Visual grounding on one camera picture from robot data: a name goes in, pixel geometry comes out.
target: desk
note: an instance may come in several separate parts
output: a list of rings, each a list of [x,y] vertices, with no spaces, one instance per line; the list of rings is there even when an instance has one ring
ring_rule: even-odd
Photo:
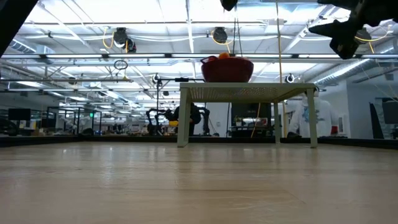
[[[279,114],[278,103],[305,92],[308,93],[311,147],[318,146],[317,115],[312,83],[181,83],[180,115],[177,146],[185,147],[189,139],[190,103],[273,103],[274,114]],[[275,141],[280,143],[279,116],[275,119]]]

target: fruit bowl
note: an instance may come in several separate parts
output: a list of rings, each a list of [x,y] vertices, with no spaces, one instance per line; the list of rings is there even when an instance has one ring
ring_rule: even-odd
[[[210,56],[201,60],[201,72],[206,82],[248,82],[254,64],[248,59],[230,57],[218,59]]]

